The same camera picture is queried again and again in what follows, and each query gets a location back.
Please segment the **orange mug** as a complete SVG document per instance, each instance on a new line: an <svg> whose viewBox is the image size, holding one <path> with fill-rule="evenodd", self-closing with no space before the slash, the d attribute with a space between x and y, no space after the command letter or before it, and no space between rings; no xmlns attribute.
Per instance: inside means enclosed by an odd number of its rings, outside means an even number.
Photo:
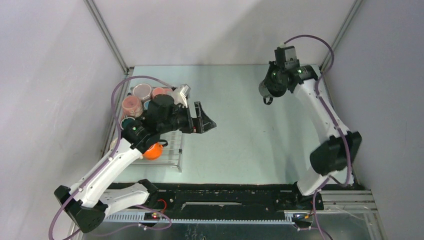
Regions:
<svg viewBox="0 0 424 240"><path fill-rule="evenodd" d="M158 159L164 151L164 148L168 146L168 141L160 139L159 142L153 144L145 153L142 154L143 159L154 161Z"/></svg>

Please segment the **dark green mug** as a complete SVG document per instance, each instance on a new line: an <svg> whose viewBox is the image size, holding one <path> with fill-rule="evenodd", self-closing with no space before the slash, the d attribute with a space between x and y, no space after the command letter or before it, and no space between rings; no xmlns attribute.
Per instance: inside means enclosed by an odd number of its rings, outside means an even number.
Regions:
<svg viewBox="0 0 424 240"><path fill-rule="evenodd" d="M265 105L271 105L274 98L282 97L287 91L287 80L271 74L259 83L258 90Z"/></svg>

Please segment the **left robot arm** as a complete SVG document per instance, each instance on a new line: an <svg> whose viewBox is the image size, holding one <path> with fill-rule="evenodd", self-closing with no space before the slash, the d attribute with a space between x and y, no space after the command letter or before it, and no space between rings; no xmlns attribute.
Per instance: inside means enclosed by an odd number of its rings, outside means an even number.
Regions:
<svg viewBox="0 0 424 240"><path fill-rule="evenodd" d="M170 95L152 99L147 111L128 121L121 130L118 142L78 182L71 187L60 185L54 196L61 204L60 211L72 219L82 233L96 229L106 217L128 207L143 205L153 208L158 202L158 188L147 179L115 190L108 187L131 163L146 158L153 146L162 142L161 135L174 131L184 134L203 134L217 124L206 115L199 101L194 103L196 117Z"/></svg>

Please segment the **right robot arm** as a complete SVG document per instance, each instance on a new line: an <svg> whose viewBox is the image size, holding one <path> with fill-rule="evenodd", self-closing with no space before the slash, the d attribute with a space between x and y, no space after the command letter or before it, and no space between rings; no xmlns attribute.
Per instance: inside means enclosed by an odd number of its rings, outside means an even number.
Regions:
<svg viewBox="0 0 424 240"><path fill-rule="evenodd" d="M309 155L311 166L297 181L298 191L290 196L291 204L297 209L308 206L310 195L339 173L346 174L343 186L350 183L352 164L362 142L361 134L351 131L329 103L322 78L315 64L300 65L298 61L292 61L278 66L276 61L270 61L258 87L266 105L290 92L307 111L318 136L320 145Z"/></svg>

